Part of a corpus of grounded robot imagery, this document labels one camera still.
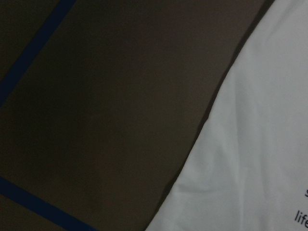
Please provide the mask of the white long-sleeve text shirt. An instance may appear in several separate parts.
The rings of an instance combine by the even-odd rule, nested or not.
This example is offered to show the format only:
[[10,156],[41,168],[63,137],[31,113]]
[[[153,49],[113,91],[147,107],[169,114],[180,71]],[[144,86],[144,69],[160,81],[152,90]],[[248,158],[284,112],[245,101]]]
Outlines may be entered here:
[[150,231],[308,228],[308,3],[276,0],[229,69]]

